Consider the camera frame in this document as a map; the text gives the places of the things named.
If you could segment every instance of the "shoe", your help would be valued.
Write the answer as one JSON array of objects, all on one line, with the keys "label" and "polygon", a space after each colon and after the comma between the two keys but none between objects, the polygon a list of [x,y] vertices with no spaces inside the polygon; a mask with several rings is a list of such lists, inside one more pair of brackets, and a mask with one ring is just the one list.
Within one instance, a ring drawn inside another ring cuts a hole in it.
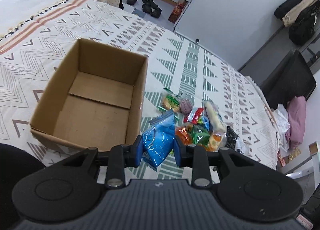
[{"label": "shoe", "polygon": [[148,14],[152,13],[152,8],[149,4],[143,4],[142,5],[142,11]]},{"label": "shoe", "polygon": [[127,0],[127,4],[134,5],[137,2],[137,0]]},{"label": "shoe", "polygon": [[122,0],[120,0],[120,2],[119,2],[119,8],[120,8],[121,10],[123,10]]},{"label": "shoe", "polygon": [[144,4],[150,5],[151,8],[153,8],[153,9],[157,9],[157,8],[158,8],[158,5],[155,4],[155,3],[153,2],[153,0],[142,0],[142,2],[143,2]]},{"label": "shoe", "polygon": [[162,10],[158,7],[152,13],[151,16],[154,18],[159,18],[161,15]]}]

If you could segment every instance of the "bedspread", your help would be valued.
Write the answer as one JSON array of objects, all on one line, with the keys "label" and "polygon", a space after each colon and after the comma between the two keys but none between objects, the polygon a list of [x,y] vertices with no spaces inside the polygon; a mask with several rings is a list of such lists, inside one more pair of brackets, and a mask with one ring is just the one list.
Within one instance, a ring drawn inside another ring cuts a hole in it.
[{"label": "bedspread", "polygon": [[[141,131],[160,112],[163,87],[187,93],[194,106],[214,102],[227,125],[250,148],[250,157],[276,167],[277,129],[259,88],[214,54],[171,31],[95,0],[65,0],[35,14],[0,40],[0,142],[27,151],[46,166],[73,154],[45,148],[29,120],[49,79],[79,38],[149,58]],[[127,178],[188,178],[174,157],[154,171],[143,161]]]}]

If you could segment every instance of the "white bedspread with geometric pattern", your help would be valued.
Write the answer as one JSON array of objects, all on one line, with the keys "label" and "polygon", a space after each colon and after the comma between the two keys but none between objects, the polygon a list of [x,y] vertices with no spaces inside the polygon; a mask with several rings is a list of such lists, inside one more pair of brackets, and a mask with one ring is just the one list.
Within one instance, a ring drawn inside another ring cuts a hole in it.
[{"label": "white bedspread with geometric pattern", "polygon": [[[257,86],[214,54],[138,16],[95,0],[65,0],[36,13],[0,40],[0,142],[16,146],[46,166],[74,153],[53,151],[32,137],[29,120],[49,79],[79,38],[148,56],[141,131],[160,114],[163,87],[186,92],[194,106],[212,101],[250,148],[250,157],[276,167],[277,128]],[[127,178],[188,178],[172,155],[152,170],[144,162]]]}]

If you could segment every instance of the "cardboard box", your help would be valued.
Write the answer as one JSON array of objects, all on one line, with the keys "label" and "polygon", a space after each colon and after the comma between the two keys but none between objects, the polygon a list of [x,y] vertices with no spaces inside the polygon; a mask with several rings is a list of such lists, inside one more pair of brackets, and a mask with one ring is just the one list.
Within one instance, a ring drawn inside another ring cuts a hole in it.
[{"label": "cardboard box", "polygon": [[49,81],[31,119],[44,146],[109,151],[140,133],[148,59],[80,39]]}]

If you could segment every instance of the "white wall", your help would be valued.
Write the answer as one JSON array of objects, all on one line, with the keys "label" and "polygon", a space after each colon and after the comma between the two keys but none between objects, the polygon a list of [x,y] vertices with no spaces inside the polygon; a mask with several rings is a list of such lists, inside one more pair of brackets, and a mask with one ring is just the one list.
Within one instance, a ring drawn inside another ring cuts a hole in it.
[{"label": "white wall", "polygon": [[239,69],[281,27],[273,15],[286,0],[193,0],[176,32]]}]

